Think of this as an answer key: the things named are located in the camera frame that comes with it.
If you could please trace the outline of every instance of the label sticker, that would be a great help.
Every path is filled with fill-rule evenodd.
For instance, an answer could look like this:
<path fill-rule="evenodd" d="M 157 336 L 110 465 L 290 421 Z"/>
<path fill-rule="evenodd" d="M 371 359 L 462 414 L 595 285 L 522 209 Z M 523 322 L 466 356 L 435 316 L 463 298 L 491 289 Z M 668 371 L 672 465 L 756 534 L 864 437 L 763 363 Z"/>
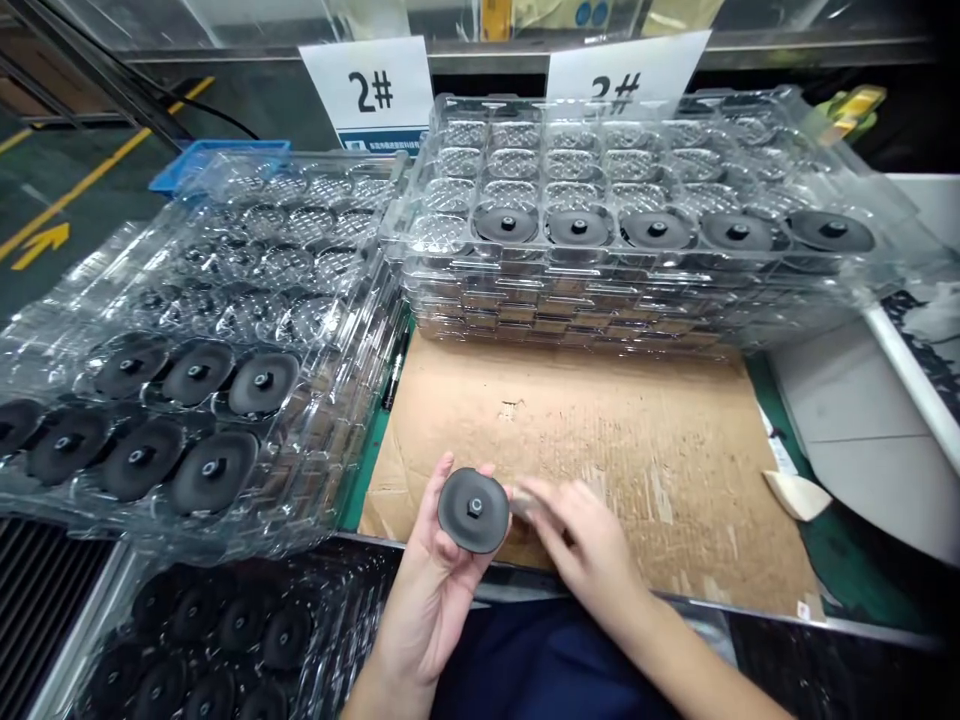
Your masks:
<path fill-rule="evenodd" d="M 344 148 L 417 154 L 433 108 L 422 37 L 310 45 L 300 56 Z"/>
<path fill-rule="evenodd" d="M 553 53 L 547 99 L 608 100 L 617 115 L 636 100 L 678 98 L 709 39 L 703 30 Z"/>

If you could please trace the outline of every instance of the cardboard sheet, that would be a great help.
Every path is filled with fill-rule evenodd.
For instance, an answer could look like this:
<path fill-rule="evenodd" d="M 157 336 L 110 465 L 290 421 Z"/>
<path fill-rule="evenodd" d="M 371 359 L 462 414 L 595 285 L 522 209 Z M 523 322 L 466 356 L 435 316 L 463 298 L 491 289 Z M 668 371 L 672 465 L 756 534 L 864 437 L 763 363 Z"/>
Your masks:
<path fill-rule="evenodd" d="M 404 542 L 437 459 L 496 477 L 582 478 L 620 518 L 656 590 L 822 618 L 742 364 L 658 361 L 415 334 L 360 532 Z M 550 568 L 515 522 L 498 560 Z"/>

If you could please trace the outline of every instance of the right hand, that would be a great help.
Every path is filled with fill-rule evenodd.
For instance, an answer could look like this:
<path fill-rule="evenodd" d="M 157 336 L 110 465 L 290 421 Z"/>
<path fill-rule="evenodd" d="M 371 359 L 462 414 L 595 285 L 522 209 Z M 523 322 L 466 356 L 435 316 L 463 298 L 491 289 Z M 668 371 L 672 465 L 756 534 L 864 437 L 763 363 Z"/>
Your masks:
<path fill-rule="evenodd" d="M 527 515 L 570 591 L 615 640 L 632 635 L 638 621 L 654 614 L 656 599 L 617 516 L 580 480 L 518 484 L 542 505 Z"/>

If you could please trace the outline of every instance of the stacked plastic trays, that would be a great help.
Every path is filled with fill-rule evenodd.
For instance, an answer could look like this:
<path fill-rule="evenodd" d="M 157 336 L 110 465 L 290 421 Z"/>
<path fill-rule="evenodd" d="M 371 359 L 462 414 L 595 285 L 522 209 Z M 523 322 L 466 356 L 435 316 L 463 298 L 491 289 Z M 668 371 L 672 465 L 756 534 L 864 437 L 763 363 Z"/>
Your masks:
<path fill-rule="evenodd" d="M 385 248 L 422 332 L 725 357 L 948 260 L 794 88 L 440 97 Z"/>
<path fill-rule="evenodd" d="M 151 563 L 78 669 L 69 716 L 336 718 L 371 650 L 395 563 L 340 541 L 206 571 Z"/>
<path fill-rule="evenodd" d="M 224 155 L 0 337 L 0 504 L 193 564 L 336 527 L 397 336 L 405 158 Z"/>

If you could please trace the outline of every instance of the yellow floor line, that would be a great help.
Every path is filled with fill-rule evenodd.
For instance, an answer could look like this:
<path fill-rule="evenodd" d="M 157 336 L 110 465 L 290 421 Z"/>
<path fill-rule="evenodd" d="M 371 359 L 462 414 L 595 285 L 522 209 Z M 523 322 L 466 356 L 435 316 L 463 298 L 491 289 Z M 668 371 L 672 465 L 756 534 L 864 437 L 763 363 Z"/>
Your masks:
<path fill-rule="evenodd" d="M 33 135 L 33 130 L 31 130 L 30 128 L 21 130 L 16 135 L 11 135 L 2 143 L 0 143 L 0 155 L 3 155 L 10 148 L 16 147 L 31 135 Z"/>
<path fill-rule="evenodd" d="M 197 95 L 206 90 L 210 85 L 213 84 L 214 78 L 207 77 L 197 83 L 190 92 L 186 94 L 187 99 L 193 100 Z M 179 112 L 183 108 L 182 102 L 176 102 L 170 106 L 169 112 L 171 115 Z M 117 163 L 123 160 L 127 155 L 129 155 L 136 147 L 150 137 L 153 132 L 149 128 L 144 128 L 132 138 L 127 140 L 120 149 L 118 149 L 113 155 L 100 163 L 97 168 L 87 175 L 83 180 L 78 182 L 73 186 L 73 189 L 70 190 L 66 195 L 57 200 L 53 205 L 48 207 L 42 213 L 37 215 L 33 220 L 31 220 L 27 225 L 25 225 L 20 232 L 14 235 L 12 238 L 7 240 L 3 245 L 0 245 L 0 262 L 5 260 L 10 253 L 16 250 L 20 243 L 33 235 L 37 230 L 39 230 L 43 225 L 50 220 L 53 216 L 63 210 L 67 205 L 72 203 L 83 193 L 85 193 L 91 185 L 93 185 L 97 180 L 106 175 Z"/>

